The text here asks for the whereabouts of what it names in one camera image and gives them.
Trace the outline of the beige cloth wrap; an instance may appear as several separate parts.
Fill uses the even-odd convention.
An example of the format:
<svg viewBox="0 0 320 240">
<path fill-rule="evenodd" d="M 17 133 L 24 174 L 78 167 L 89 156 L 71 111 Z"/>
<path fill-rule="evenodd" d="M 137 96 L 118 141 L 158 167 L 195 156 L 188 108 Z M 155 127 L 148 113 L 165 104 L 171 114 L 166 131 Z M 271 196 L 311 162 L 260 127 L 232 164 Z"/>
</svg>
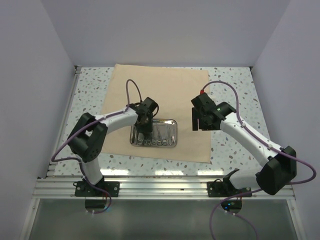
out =
<svg viewBox="0 0 320 240">
<path fill-rule="evenodd" d="M 116 64 L 107 87 L 102 114 L 150 97 L 159 105 L 157 118 L 177 122 L 175 147 L 147 147 L 130 144 L 129 126 L 106 136 L 102 153 L 152 159 L 209 163 L 211 134 L 192 130 L 192 103 L 209 82 L 206 70 Z"/>
</svg>

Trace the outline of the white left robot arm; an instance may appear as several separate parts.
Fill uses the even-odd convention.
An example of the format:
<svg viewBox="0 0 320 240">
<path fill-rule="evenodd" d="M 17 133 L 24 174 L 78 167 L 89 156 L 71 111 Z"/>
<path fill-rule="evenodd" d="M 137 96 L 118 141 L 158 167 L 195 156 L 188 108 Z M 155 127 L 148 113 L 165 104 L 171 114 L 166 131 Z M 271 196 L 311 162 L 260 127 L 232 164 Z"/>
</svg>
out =
<svg viewBox="0 0 320 240">
<path fill-rule="evenodd" d="M 92 196 L 103 193 L 104 178 L 99 166 L 100 155 L 105 138 L 124 127 L 134 126 L 144 134 L 153 131 L 153 112 L 159 105 L 147 97 L 140 103 L 130 103 L 121 110 L 106 115 L 84 113 L 67 139 L 71 152 L 80 158 L 79 166 L 83 178 L 87 181 L 86 190 Z"/>
</svg>

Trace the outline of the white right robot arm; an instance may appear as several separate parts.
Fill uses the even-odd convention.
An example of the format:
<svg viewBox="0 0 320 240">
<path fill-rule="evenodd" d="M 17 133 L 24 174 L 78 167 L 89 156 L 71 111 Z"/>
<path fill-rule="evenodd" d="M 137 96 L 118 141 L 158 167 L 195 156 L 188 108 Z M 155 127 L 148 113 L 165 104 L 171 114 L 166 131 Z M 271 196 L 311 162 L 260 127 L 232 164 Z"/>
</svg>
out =
<svg viewBox="0 0 320 240">
<path fill-rule="evenodd" d="M 296 151 L 268 140 L 239 116 L 227 102 L 215 104 L 201 93 L 191 100 L 193 131 L 222 131 L 235 139 L 258 162 L 257 169 L 235 169 L 218 182 L 216 189 L 235 196 L 246 188 L 260 188 L 275 195 L 297 175 Z"/>
</svg>

